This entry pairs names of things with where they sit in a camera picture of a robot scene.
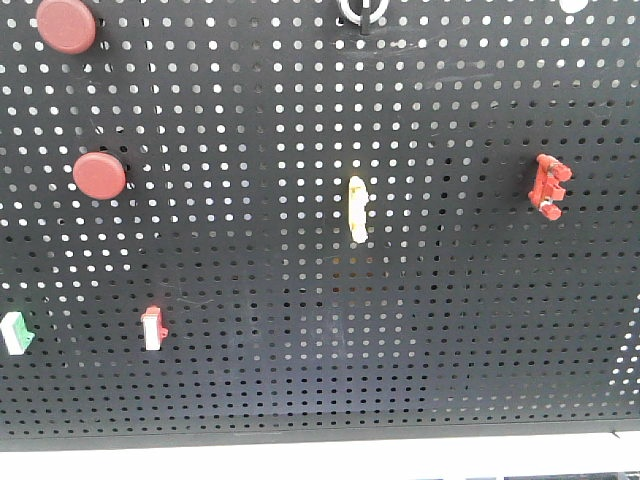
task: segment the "red mushroom button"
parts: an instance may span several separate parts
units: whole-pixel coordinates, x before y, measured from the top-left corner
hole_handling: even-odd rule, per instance
[[[126,185],[120,161],[107,153],[91,152],[73,166],[73,181],[85,195],[96,200],[117,197]]]
[[[549,220],[553,220],[553,221],[556,221],[562,216],[562,210],[560,210],[558,206],[554,205],[553,203],[544,205],[540,209],[540,212],[542,212],[542,214],[545,217],[547,217]]]
[[[96,21],[80,0],[43,0],[36,19],[42,39],[62,53],[82,53],[96,38]]]

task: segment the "red terminal block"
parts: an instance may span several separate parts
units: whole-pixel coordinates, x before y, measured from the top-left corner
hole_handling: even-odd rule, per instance
[[[529,192],[529,200],[549,220],[557,220],[562,211],[554,202],[564,199],[566,190],[560,182],[571,179],[571,169],[551,155],[540,154],[537,158],[538,174],[533,190]]]

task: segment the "white surface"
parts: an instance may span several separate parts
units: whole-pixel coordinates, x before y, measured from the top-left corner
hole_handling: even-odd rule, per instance
[[[18,312],[7,313],[0,322],[0,331],[4,337],[9,355],[24,355],[25,349],[20,346],[18,335],[16,334],[16,322],[20,318]]]
[[[160,350],[162,338],[160,338],[160,318],[158,315],[143,315],[142,326],[144,328],[144,346],[147,350]]]
[[[436,479],[640,469],[640,432],[0,454],[24,478]]]
[[[560,8],[564,13],[578,13],[589,5],[589,0],[560,0]]]

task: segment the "black pegboard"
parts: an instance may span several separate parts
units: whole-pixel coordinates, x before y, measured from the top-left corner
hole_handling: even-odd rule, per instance
[[[87,4],[77,56],[0,4],[0,310],[37,335],[1,449],[639,427],[638,2],[392,0],[369,36],[333,0]],[[114,201],[73,185],[97,150]]]

